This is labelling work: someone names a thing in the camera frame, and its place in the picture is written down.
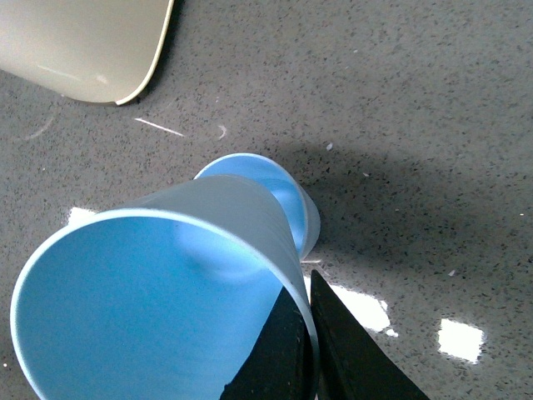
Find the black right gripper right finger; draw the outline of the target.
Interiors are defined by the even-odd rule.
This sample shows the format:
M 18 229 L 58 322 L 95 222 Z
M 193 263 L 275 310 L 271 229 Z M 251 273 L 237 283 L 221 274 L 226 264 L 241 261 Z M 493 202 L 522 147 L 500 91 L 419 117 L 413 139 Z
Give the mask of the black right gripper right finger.
M 320 399 L 427 399 L 379 348 L 329 283 L 311 272 L 311 312 L 320 345 Z

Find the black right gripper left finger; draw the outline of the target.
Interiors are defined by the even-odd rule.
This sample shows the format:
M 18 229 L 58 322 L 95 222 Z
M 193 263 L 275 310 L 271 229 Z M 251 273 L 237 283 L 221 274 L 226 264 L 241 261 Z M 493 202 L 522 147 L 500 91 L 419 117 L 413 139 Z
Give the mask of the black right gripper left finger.
M 251 354 L 225 385 L 222 399 L 308 399 L 313 360 L 303 317 L 283 288 Z

